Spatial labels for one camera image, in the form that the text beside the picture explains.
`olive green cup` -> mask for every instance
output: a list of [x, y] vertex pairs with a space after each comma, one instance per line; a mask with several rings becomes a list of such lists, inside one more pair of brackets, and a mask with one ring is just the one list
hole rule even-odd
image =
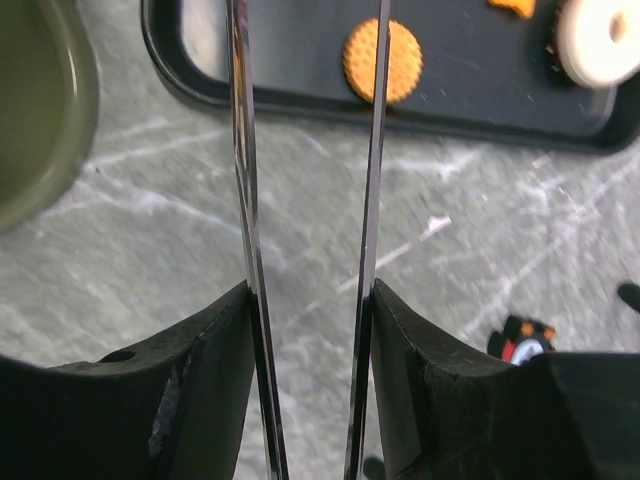
[[71, 185], [91, 145], [98, 96], [71, 0], [0, 0], [0, 231]]

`white donut toy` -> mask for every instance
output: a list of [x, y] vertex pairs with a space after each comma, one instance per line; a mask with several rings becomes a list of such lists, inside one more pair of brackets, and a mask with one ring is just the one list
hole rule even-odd
[[566, 0], [556, 34], [562, 68], [578, 85], [608, 87], [640, 70], [640, 0]]

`marble surface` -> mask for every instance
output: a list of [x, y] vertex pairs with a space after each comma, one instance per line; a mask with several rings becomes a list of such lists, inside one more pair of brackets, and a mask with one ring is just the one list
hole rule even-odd
[[[0, 348], [40, 365], [96, 360], [244, 278], [229, 116], [160, 84], [138, 1], [79, 0], [100, 72], [93, 150], [53, 207], [0, 235]], [[267, 288], [292, 478], [339, 478], [368, 132], [258, 115]], [[615, 297], [640, 277], [640, 144], [607, 158], [391, 132], [378, 274], [483, 349], [507, 311], [565, 350], [638, 351]], [[379, 452], [375, 401], [367, 451]], [[252, 394], [236, 478], [265, 478]]]

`orange cracker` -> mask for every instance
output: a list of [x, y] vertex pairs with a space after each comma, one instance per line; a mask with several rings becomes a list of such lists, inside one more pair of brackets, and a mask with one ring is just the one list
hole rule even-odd
[[523, 18], [533, 17], [536, 11], [536, 0], [489, 0], [489, 5], [510, 8]]
[[[398, 103], [418, 86], [422, 75], [422, 51], [418, 40], [400, 23], [389, 22], [389, 76], [387, 103]], [[378, 19], [360, 24], [344, 47], [343, 65], [347, 80], [355, 92], [373, 103], [375, 83]]]

